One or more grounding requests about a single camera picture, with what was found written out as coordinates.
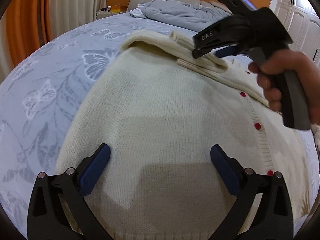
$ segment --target beige curtain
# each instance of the beige curtain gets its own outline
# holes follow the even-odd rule
[[[107,0],[50,0],[52,38],[95,20]]]
[[[9,52],[6,34],[6,13],[0,20],[0,83],[13,69],[13,63]]]

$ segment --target hand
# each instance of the hand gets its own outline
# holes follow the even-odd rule
[[[296,71],[307,96],[310,121],[320,124],[320,70],[304,53],[278,50],[261,66],[263,73],[254,62],[248,68],[258,74],[257,83],[263,88],[270,109],[275,112],[281,111],[282,95],[279,89],[271,87],[271,80],[263,73],[277,75],[285,70]]]

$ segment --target sweater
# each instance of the sweater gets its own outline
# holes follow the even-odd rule
[[[207,240],[236,200],[210,160],[215,144],[258,174],[280,171],[294,220],[309,212],[297,131],[283,126],[256,77],[236,60],[212,54],[195,60],[191,44],[176,33],[134,32],[89,91],[64,140],[57,173],[76,167],[101,143],[110,146],[111,160],[85,201],[115,240]]]

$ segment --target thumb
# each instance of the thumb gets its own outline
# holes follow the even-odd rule
[[[277,50],[264,64],[261,69],[265,74],[277,75],[285,70],[298,71],[300,53],[289,49]]]

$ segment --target black door handle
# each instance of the black door handle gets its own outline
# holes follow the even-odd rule
[[[316,56],[317,56],[317,53],[318,53],[318,49],[316,50],[316,53],[315,53],[315,55],[314,55],[314,57],[313,57],[313,61],[315,60],[315,58],[316,58]]]

